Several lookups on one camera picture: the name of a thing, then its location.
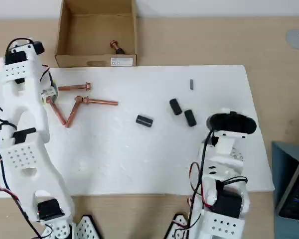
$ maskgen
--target copper rod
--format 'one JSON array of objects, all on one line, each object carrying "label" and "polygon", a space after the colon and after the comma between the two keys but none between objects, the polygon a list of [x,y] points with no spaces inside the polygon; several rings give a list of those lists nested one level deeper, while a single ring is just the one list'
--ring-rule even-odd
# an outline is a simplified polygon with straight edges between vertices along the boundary
[{"label": "copper rod", "polygon": [[90,90],[92,89],[91,83],[85,83],[85,85],[74,85],[74,86],[59,86],[59,91],[72,91],[72,90]]},{"label": "copper rod", "polygon": [[104,100],[90,99],[89,97],[84,97],[83,98],[83,103],[85,103],[85,104],[112,105],[112,106],[117,106],[119,104],[117,101],[104,101]]},{"label": "copper rod", "polygon": [[65,127],[66,127],[66,128],[69,128],[69,127],[71,126],[71,124],[72,124],[72,122],[73,122],[73,120],[74,120],[74,118],[75,118],[75,116],[76,116],[76,113],[77,113],[77,111],[78,111],[78,109],[79,109],[79,106],[80,106],[80,104],[83,102],[82,100],[83,100],[83,98],[82,98],[81,96],[77,96],[77,97],[75,97],[75,104],[74,104],[74,106],[73,106],[73,108],[72,108],[72,111],[71,111],[71,113],[70,113],[70,116],[69,116],[69,118],[68,118],[68,121],[67,121],[67,123],[65,124]]},{"label": "copper rod", "polygon": [[61,111],[59,110],[59,108],[56,106],[56,104],[52,101],[52,99],[50,97],[46,98],[46,102],[48,104],[51,105],[54,113],[56,114],[56,116],[58,117],[59,121],[61,122],[62,125],[66,124],[66,120],[64,119]]}]

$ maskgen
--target white wall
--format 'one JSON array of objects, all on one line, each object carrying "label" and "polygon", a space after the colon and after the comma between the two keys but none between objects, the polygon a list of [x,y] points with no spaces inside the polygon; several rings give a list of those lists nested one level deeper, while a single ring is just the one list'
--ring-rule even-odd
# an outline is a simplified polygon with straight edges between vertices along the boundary
[{"label": "white wall", "polygon": [[[137,0],[139,15],[299,15],[299,0]],[[57,18],[61,0],[0,0],[0,18]]]}]

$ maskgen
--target hole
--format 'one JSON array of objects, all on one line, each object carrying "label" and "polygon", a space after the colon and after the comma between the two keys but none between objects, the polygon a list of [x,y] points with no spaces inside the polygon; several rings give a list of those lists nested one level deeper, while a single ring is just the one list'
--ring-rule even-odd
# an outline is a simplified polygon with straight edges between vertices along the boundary
[{"label": "hole", "polygon": [[36,168],[24,168],[22,170],[22,173],[25,177],[33,177],[34,175],[36,175],[37,170]]}]

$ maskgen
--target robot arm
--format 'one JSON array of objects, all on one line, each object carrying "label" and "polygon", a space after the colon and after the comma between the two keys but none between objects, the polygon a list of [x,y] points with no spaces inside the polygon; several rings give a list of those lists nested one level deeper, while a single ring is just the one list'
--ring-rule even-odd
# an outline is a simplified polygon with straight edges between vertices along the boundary
[{"label": "robot arm", "polygon": [[[30,221],[61,228],[56,237],[66,239],[71,235],[74,204],[45,148],[50,136],[42,101],[47,97],[55,100],[57,88],[47,76],[42,76],[38,55],[43,51],[40,42],[30,40],[25,45],[7,49],[5,56],[0,58],[6,120],[17,125],[25,111],[35,119],[35,127],[19,131],[3,125],[0,154],[12,174],[13,192]],[[53,199],[38,202],[35,193],[41,190]]]}]

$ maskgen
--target small black block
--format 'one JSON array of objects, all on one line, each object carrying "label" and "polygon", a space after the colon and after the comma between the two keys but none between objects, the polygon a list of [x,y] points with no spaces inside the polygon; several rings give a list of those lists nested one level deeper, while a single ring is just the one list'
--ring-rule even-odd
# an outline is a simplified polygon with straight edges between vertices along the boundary
[{"label": "small black block", "polygon": [[185,117],[187,119],[187,123],[190,127],[193,127],[193,126],[197,125],[197,122],[195,120],[195,117],[194,117],[194,114],[193,114],[192,110],[186,110],[184,112],[184,114],[185,114]]},{"label": "small black block", "polygon": [[138,117],[136,118],[136,123],[139,123],[141,125],[144,125],[146,127],[151,127],[151,125],[153,124],[153,120],[152,119],[149,119],[149,118],[146,118],[144,116],[140,116],[138,115]]},{"label": "small black block", "polygon": [[173,109],[173,112],[176,116],[180,115],[183,112],[177,102],[177,99],[170,100],[169,104],[170,104],[171,108]]}]

